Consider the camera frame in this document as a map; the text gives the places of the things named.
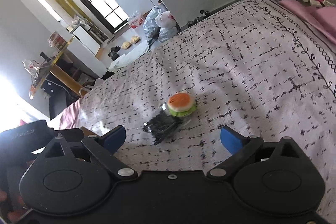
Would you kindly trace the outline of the pink bed sheet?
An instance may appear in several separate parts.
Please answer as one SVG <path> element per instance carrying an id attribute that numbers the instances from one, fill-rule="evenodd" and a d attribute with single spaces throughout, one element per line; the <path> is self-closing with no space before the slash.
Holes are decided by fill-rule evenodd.
<path id="1" fill-rule="evenodd" d="M 304 6 L 295 0 L 282 0 L 279 5 L 294 13 L 298 18 L 309 23 L 336 44 L 336 8 Z"/>

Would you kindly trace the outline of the small pale plastic bag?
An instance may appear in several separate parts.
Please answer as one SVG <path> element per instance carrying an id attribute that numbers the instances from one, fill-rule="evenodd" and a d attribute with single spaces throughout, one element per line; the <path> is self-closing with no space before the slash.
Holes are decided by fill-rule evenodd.
<path id="1" fill-rule="evenodd" d="M 178 29 L 176 27 L 173 27 L 171 29 L 169 28 L 161 28 L 159 31 L 159 36 L 157 41 L 160 43 L 163 43 L 171 38 L 173 38 L 178 33 Z"/>

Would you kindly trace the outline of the yellow slipper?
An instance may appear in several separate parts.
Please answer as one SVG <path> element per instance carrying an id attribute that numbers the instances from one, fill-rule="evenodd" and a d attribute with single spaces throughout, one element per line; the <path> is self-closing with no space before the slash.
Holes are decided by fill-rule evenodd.
<path id="1" fill-rule="evenodd" d="M 138 43 L 140 41 L 140 39 L 141 38 L 139 36 L 132 36 L 131 39 L 130 39 L 130 42 L 132 44 L 136 44 L 136 43 Z"/>
<path id="2" fill-rule="evenodd" d="M 123 50 L 127 50 L 127 49 L 129 49 L 131 46 L 132 46 L 133 44 L 131 43 L 131 42 L 123 42 L 123 44 L 122 44 L 122 49 Z"/>

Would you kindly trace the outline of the black cabinet under table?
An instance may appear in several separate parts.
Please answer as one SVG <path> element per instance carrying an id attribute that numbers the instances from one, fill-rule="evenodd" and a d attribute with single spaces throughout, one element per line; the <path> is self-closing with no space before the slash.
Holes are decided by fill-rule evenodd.
<path id="1" fill-rule="evenodd" d="M 54 119 L 65 108 L 79 99 L 79 96 L 66 87 L 53 75 L 49 75 L 41 86 L 49 102 L 50 119 Z"/>

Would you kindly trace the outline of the black slippers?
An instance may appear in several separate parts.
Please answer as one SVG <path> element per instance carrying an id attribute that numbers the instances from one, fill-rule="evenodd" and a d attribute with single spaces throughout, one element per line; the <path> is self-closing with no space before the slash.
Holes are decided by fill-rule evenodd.
<path id="1" fill-rule="evenodd" d="M 120 51 L 121 47 L 119 46 L 115 46 L 115 47 L 112 47 L 108 53 L 108 56 L 113 60 L 117 60 L 119 58 L 119 54 L 118 52 Z"/>

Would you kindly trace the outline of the clear plastic water bottle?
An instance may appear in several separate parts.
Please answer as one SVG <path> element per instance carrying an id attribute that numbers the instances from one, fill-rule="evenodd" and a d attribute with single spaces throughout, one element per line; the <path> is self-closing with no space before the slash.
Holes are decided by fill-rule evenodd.
<path id="1" fill-rule="evenodd" d="M 23 60 L 22 63 L 25 67 L 25 70 L 28 71 L 33 78 L 38 78 L 40 67 L 38 62 L 35 60 Z"/>

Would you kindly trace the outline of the patterned white bed cover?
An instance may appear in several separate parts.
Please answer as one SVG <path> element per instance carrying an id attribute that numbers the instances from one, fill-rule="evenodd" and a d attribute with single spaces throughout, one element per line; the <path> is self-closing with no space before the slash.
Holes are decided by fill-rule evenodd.
<path id="1" fill-rule="evenodd" d="M 155 145 L 142 124 L 177 92 L 196 111 Z M 117 157 L 138 171 L 209 170 L 228 157 L 230 126 L 266 141 L 292 137 L 326 184 L 319 213 L 335 223 L 335 42 L 271 0 L 243 0 L 121 69 L 80 101 L 77 125 L 122 125 Z"/>

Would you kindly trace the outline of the yellow slipper right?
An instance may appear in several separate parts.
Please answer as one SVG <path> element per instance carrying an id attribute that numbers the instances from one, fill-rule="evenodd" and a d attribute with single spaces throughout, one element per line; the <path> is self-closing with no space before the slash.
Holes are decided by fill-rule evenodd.
<path id="1" fill-rule="evenodd" d="M 136 44 L 136 43 L 138 43 L 140 41 L 140 39 L 141 38 L 139 36 L 132 36 L 131 39 L 130 39 L 130 42 L 132 44 Z"/>

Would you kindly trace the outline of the plush hamburger toy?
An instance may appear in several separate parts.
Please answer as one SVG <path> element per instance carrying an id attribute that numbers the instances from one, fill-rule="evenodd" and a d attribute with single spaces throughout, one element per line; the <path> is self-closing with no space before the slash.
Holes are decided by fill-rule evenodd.
<path id="1" fill-rule="evenodd" d="M 197 109 L 195 98 L 188 93 L 180 92 L 167 100 L 169 113 L 178 118 L 186 117 Z"/>

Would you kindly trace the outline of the yellow glass-top table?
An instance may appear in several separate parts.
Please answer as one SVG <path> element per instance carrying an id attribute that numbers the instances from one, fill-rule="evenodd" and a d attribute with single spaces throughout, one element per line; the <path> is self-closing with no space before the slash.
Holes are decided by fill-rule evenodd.
<path id="1" fill-rule="evenodd" d="M 73 40 L 74 38 L 71 38 L 53 59 L 46 61 L 37 68 L 37 72 L 33 74 L 29 90 L 29 98 L 31 100 L 34 98 L 35 93 L 41 88 L 50 73 L 78 96 L 82 97 L 87 94 L 86 91 L 81 92 L 83 87 L 56 64 Z"/>

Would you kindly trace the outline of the white red plastic bag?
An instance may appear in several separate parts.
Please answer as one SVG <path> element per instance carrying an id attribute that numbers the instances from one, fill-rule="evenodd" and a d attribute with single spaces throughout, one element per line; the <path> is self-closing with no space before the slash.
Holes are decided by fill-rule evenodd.
<path id="1" fill-rule="evenodd" d="M 176 21 L 173 18 L 171 12 L 169 11 L 159 13 L 155 18 L 155 23 L 160 28 L 166 28 L 166 29 L 172 29 L 173 27 L 176 26 Z"/>

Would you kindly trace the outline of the water bottle case pack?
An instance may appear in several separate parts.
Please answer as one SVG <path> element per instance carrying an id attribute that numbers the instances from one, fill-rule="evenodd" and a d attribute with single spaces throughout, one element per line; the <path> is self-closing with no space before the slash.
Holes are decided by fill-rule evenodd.
<path id="1" fill-rule="evenodd" d="M 136 29 L 139 26 L 141 26 L 145 21 L 145 18 L 143 17 L 143 15 L 138 12 L 135 11 L 128 19 L 127 19 L 127 23 L 130 25 L 131 28 Z"/>

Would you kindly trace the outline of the black item in clear bag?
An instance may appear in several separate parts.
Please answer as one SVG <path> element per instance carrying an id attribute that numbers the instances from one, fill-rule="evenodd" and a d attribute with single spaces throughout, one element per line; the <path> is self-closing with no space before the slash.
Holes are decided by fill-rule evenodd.
<path id="1" fill-rule="evenodd" d="M 154 145 L 158 145 L 172 137 L 180 127 L 187 124 L 194 111 L 195 108 L 192 107 L 189 111 L 178 113 L 164 103 L 155 110 L 148 121 L 143 122 L 142 130 L 151 135 Z"/>

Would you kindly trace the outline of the white cloth on floor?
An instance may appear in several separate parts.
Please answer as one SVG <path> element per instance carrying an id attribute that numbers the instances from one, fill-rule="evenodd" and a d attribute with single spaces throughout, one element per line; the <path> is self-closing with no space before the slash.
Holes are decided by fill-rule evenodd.
<path id="1" fill-rule="evenodd" d="M 147 42 L 143 42 L 131 50 L 129 53 L 124 53 L 115 61 L 112 61 L 108 71 L 116 72 L 117 70 L 127 67 L 129 64 L 140 58 L 149 51 L 150 47 Z"/>

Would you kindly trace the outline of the red snack bag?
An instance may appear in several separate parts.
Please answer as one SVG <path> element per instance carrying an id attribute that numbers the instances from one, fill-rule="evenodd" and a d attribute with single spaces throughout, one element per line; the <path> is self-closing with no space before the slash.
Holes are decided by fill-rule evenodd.
<path id="1" fill-rule="evenodd" d="M 66 45 L 67 41 L 57 32 L 53 32 L 48 38 L 49 46 L 61 51 Z"/>

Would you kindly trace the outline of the yellow slipper left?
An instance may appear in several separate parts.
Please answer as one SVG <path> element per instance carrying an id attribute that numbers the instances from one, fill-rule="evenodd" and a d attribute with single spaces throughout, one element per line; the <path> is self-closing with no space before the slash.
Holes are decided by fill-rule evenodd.
<path id="1" fill-rule="evenodd" d="M 129 49 L 131 46 L 132 46 L 133 44 L 131 43 L 131 42 L 123 42 L 123 44 L 122 44 L 122 49 L 123 50 L 127 50 L 127 49 Z"/>

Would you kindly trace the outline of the grey garbage bag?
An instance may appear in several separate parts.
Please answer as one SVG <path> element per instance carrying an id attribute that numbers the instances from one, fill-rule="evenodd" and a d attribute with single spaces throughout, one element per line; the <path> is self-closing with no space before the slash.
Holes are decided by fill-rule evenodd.
<path id="1" fill-rule="evenodd" d="M 148 44 L 151 46 L 159 36 L 160 27 L 156 24 L 156 17 L 162 13 L 167 11 L 166 6 L 163 3 L 160 3 L 158 6 L 154 6 L 150 12 L 148 13 L 144 24 L 143 24 L 143 33 Z"/>

